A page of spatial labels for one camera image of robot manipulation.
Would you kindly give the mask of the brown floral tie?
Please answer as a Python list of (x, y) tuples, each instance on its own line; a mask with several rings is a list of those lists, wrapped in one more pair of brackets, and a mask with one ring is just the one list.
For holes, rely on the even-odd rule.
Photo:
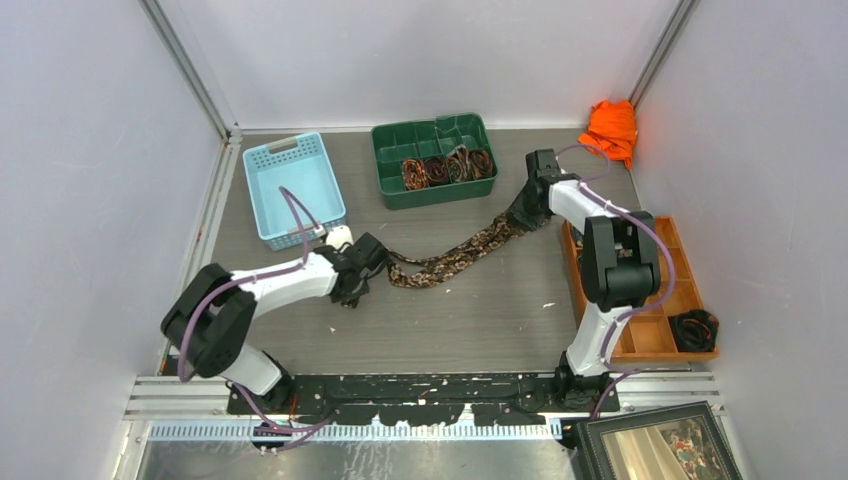
[(504, 211), (463, 243), (427, 258), (414, 259), (388, 249), (387, 270), (391, 286), (407, 289), (436, 287), (468, 269), (475, 262), (498, 250), (510, 240), (545, 227), (550, 215), (522, 222), (513, 212)]

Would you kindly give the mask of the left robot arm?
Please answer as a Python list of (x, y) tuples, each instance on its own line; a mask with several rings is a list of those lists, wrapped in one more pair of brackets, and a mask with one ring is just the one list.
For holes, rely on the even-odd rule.
[(163, 335), (178, 349), (177, 374), (221, 377), (269, 413), (285, 409), (292, 377), (270, 354), (250, 346), (254, 320), (310, 298), (355, 303), (369, 291), (388, 251), (373, 235), (327, 242), (299, 260), (249, 271), (218, 263), (202, 267), (162, 320)]

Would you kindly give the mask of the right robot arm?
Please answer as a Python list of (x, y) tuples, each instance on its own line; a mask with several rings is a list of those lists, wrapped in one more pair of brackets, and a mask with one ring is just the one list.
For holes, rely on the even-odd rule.
[(618, 207), (579, 175), (565, 172), (552, 149), (532, 151), (525, 162), (527, 180), (510, 215), (528, 229), (560, 216), (582, 236), (579, 285), (587, 304), (554, 386), (558, 403), (577, 411), (594, 394), (607, 396), (615, 344), (627, 321), (659, 291), (655, 222), (650, 213)]

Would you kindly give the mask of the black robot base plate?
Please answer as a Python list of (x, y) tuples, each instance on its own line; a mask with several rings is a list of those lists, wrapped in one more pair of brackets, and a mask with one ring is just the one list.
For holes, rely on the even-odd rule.
[(618, 409), (612, 379), (530, 373), (297, 375), (264, 396), (230, 389), (227, 413), (261, 412), (308, 424), (449, 426), (469, 414), (476, 426), (541, 425), (549, 414)]

